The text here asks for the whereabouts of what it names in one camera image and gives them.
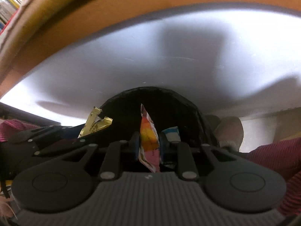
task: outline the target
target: ribbed gray surface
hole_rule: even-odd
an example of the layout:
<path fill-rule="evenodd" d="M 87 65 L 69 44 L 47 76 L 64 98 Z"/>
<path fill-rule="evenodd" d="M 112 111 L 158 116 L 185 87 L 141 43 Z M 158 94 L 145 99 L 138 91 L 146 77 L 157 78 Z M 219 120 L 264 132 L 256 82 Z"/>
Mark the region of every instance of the ribbed gray surface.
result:
<path fill-rule="evenodd" d="M 123 173 L 102 182 L 82 205 L 58 214 L 21 211 L 20 226 L 275 226 L 284 217 L 276 210 L 238 214 L 212 203 L 196 182 L 175 173 Z"/>

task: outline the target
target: pink striped fabric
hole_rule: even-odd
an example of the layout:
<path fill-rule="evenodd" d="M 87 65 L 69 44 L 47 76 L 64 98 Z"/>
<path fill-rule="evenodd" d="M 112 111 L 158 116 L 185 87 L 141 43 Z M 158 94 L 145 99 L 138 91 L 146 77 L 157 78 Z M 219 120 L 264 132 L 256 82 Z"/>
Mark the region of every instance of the pink striped fabric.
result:
<path fill-rule="evenodd" d="M 279 173 L 287 191 L 278 210 L 285 216 L 301 213 L 301 138 L 260 146 L 247 159 Z"/>
<path fill-rule="evenodd" d="M 36 125 L 24 123 L 19 120 L 6 120 L 0 124 L 0 142 L 6 142 L 10 136 L 19 131 L 39 128 Z"/>

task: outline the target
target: candy wrapper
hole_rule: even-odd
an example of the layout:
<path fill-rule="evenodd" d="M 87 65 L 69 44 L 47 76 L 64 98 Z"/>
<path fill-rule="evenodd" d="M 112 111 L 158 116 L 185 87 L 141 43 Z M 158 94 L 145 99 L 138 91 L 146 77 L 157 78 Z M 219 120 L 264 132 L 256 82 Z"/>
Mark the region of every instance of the candy wrapper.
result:
<path fill-rule="evenodd" d="M 141 104 L 141 116 L 139 161 L 151 172 L 160 172 L 159 138 L 155 125 L 143 104 Z"/>
<path fill-rule="evenodd" d="M 79 133 L 79 138 L 86 136 L 90 133 L 95 133 L 99 130 L 102 130 L 104 128 L 107 128 L 109 125 L 112 124 L 113 119 L 109 117 L 105 117 L 101 119 L 98 115 L 101 113 L 101 109 L 94 107 L 91 111 L 86 124 L 82 128 L 82 130 Z"/>

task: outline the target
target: trash bag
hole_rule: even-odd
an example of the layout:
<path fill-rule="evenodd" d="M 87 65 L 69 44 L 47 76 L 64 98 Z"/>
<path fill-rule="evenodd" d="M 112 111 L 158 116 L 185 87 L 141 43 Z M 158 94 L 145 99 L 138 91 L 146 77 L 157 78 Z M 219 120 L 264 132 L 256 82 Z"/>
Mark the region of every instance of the trash bag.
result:
<path fill-rule="evenodd" d="M 191 101 L 175 91 L 158 87 L 139 87 L 108 99 L 100 108 L 100 118 L 110 117 L 112 124 L 98 136 L 107 146 L 117 140 L 130 140 L 140 130 L 140 106 L 144 105 L 158 133 L 178 126 L 181 141 L 191 147 L 202 143 L 218 146 L 204 115 Z"/>

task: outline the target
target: crumpled yellow wrapper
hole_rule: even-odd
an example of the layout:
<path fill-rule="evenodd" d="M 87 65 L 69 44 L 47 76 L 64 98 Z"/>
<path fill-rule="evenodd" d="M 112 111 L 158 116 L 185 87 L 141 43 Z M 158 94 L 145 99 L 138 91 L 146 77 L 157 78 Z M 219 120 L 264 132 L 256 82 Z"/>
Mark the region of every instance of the crumpled yellow wrapper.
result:
<path fill-rule="evenodd" d="M 105 117 L 101 119 L 98 115 L 101 113 L 101 109 L 94 107 L 91 111 L 86 124 L 79 133 L 79 138 L 86 136 L 91 133 L 103 130 L 112 124 L 113 119 Z"/>

